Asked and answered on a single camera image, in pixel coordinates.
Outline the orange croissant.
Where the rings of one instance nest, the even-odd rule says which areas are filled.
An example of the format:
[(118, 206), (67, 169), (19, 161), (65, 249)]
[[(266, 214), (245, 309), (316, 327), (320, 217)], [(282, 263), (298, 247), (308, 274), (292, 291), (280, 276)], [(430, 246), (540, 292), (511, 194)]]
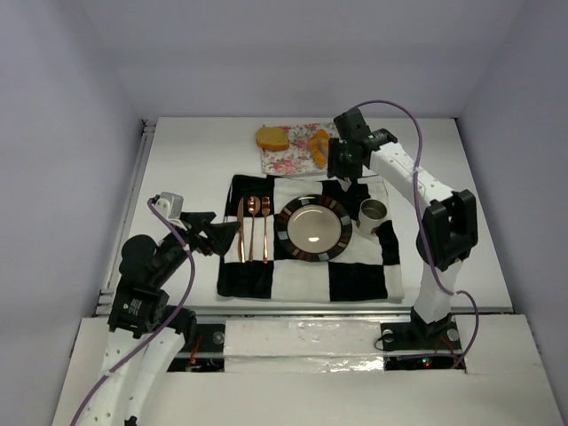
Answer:
[(330, 135), (323, 129), (317, 130), (309, 139), (308, 147), (316, 166), (319, 169), (324, 169), (327, 165), (320, 165), (320, 138), (329, 138)]

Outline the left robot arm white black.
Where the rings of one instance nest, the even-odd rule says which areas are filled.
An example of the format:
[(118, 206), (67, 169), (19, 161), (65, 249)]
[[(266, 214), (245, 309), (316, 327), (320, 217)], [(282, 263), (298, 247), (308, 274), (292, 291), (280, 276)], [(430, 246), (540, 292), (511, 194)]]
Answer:
[(196, 334), (195, 313), (168, 303), (163, 285), (197, 251), (225, 255), (238, 222), (215, 213), (184, 213), (160, 241), (139, 234), (122, 247), (121, 278), (108, 318), (101, 374), (106, 382), (87, 407), (84, 425), (141, 425), (167, 370)]

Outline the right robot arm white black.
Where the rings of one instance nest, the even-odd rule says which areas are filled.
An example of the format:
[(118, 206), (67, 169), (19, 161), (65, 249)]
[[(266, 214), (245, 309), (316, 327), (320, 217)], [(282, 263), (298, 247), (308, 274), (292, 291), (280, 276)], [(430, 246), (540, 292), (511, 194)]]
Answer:
[(433, 351), (452, 328), (451, 300), (458, 272), (478, 243), (477, 199), (439, 182), (386, 129), (371, 130), (352, 108), (334, 118), (327, 174), (354, 183), (364, 169), (389, 182), (414, 206), (416, 248), (424, 262), (419, 293), (407, 322), (384, 324), (380, 351)]

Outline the yellow bread slice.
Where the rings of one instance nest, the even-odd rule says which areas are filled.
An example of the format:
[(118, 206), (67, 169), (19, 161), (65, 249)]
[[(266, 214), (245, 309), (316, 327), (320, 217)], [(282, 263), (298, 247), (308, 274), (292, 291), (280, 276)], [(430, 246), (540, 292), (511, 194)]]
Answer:
[(288, 132), (281, 127), (262, 126), (255, 135), (256, 144), (263, 150), (279, 152), (289, 148)]

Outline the copper knife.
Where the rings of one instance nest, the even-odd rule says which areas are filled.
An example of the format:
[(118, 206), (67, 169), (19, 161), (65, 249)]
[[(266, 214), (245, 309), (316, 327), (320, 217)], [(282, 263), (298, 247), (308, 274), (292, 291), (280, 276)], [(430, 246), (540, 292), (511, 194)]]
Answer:
[(244, 237), (244, 198), (239, 200), (238, 208), (237, 208), (237, 220), (240, 225), (239, 229), (239, 247), (238, 247), (238, 255), (239, 260), (241, 263), (246, 262), (245, 257), (245, 237)]

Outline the floral napkin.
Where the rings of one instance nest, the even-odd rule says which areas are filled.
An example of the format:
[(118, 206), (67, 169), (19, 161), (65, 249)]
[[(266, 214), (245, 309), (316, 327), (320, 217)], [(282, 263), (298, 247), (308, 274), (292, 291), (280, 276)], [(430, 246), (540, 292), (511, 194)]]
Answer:
[(261, 149), (261, 168), (266, 175), (301, 176), (325, 174), (327, 167), (319, 169), (310, 153), (308, 142), (312, 135), (320, 129), (325, 130), (330, 138), (337, 138), (337, 130), (332, 122), (316, 122), (281, 127), (288, 132), (289, 148), (285, 151), (273, 152)]

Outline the copper spoon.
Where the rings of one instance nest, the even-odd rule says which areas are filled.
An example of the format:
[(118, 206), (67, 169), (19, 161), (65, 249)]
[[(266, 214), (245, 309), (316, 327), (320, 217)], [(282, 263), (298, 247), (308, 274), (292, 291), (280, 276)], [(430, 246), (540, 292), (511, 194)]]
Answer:
[(260, 199), (253, 195), (248, 198), (248, 213), (251, 215), (251, 231), (249, 238), (249, 248), (248, 248), (248, 261), (252, 262), (254, 260), (254, 241), (255, 241), (255, 224), (256, 215), (259, 213), (261, 208)]

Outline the copper fork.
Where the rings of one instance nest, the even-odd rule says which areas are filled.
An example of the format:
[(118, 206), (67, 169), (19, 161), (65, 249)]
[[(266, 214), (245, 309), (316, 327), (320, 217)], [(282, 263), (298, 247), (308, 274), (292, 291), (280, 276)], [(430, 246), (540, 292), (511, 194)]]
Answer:
[(271, 201), (269, 196), (264, 196), (261, 200), (261, 213), (264, 218), (264, 236), (263, 236), (263, 263), (268, 263), (268, 224), (267, 218), (271, 211)]

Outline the metal cup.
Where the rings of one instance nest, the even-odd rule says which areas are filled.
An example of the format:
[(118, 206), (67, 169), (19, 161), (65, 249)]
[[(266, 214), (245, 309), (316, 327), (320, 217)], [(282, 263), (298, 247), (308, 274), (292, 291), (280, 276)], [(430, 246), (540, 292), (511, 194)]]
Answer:
[(367, 199), (361, 202), (357, 227), (365, 235), (375, 233), (388, 217), (387, 206), (379, 200)]

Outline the round dark rimmed plate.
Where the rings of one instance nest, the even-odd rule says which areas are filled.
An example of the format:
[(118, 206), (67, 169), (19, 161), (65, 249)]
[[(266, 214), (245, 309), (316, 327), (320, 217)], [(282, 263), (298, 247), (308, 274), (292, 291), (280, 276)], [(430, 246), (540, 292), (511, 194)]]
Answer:
[(278, 214), (275, 236), (281, 247), (297, 260), (329, 262), (341, 255), (351, 241), (351, 216), (329, 196), (296, 197)]

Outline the black white checkered cloth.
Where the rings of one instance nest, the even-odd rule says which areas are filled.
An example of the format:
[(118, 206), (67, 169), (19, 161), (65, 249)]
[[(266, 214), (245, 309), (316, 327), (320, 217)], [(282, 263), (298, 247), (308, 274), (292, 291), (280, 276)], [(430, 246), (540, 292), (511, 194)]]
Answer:
[(380, 177), (363, 177), (343, 190), (336, 180), (303, 181), (284, 177), (235, 175), (225, 203), (225, 221), (237, 218), (244, 198), (245, 251), (249, 252), (251, 215), (248, 199), (269, 196), (268, 263), (263, 263), (264, 218), (256, 215), (254, 260), (241, 263), (239, 242), (234, 241), (219, 263), (217, 293), (222, 297), (267, 299), (286, 303), (355, 303), (388, 301), (405, 297), (398, 237), (389, 218), (370, 235), (352, 229), (347, 249), (329, 262), (305, 262), (293, 258), (275, 236), (275, 221), (281, 209), (296, 197), (323, 194), (341, 203), (357, 221), (361, 202), (376, 199), (388, 204), (386, 185)]

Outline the white foam front board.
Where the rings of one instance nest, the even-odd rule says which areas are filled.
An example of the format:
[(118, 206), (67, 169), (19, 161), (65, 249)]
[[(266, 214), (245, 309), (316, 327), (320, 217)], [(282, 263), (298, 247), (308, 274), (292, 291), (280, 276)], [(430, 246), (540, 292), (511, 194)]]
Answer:
[(230, 319), (219, 373), (168, 373), (147, 425), (559, 425), (522, 315), (457, 319), (466, 367), (387, 371), (377, 320)]

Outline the aluminium left rail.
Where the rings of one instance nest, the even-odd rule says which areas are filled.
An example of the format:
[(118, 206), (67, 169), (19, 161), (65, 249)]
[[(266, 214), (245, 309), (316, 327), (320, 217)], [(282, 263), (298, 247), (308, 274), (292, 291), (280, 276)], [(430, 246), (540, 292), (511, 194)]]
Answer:
[(122, 216), (119, 221), (117, 235), (112, 247), (109, 266), (106, 271), (101, 290), (99, 291), (97, 304), (93, 313), (94, 317), (107, 316), (112, 307), (114, 291), (119, 281), (119, 263), (121, 262), (121, 249), (128, 239), (131, 223), (138, 202), (140, 188), (144, 178), (147, 160), (154, 140), (157, 121), (145, 119), (142, 121), (142, 131), (134, 170), (130, 179)]

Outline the aluminium rail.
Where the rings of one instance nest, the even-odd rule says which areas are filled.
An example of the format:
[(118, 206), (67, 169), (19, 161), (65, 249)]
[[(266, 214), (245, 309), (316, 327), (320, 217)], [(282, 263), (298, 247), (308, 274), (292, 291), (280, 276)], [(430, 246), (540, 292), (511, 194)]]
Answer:
[(157, 121), (145, 119), (142, 121), (142, 131), (134, 170), (130, 179), (122, 216), (119, 221), (117, 235), (112, 247), (109, 266), (106, 271), (101, 290), (99, 291), (97, 304), (93, 313), (94, 317), (107, 316), (112, 307), (114, 291), (119, 281), (119, 263), (121, 262), (121, 249), (128, 239), (131, 223), (138, 202), (140, 188), (144, 178), (147, 160), (154, 140)]
[[(103, 318), (110, 314), (110, 304), (100, 304), (95, 308), (92, 318)], [(410, 308), (406, 307), (342, 307), (342, 308), (276, 308), (276, 307), (197, 307), (188, 309), (196, 312), (198, 316), (205, 317), (402, 317), (409, 316)], [(453, 315), (473, 314), (472, 307), (454, 307)], [(513, 308), (479, 307), (481, 315), (514, 315)]]

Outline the aluminium front rail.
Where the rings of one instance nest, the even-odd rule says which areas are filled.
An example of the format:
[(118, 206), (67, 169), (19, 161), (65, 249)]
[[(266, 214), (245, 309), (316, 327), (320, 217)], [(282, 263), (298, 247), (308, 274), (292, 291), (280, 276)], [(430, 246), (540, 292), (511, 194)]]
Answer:
[[(110, 304), (100, 304), (95, 308), (92, 318), (103, 318), (110, 314)], [(205, 317), (402, 317), (409, 316), (410, 308), (406, 307), (342, 307), (342, 308), (276, 308), (276, 307), (197, 307), (188, 309), (196, 312), (198, 316)], [(473, 314), (472, 307), (454, 307), (453, 315)], [(479, 307), (481, 315), (514, 315), (513, 308)]]

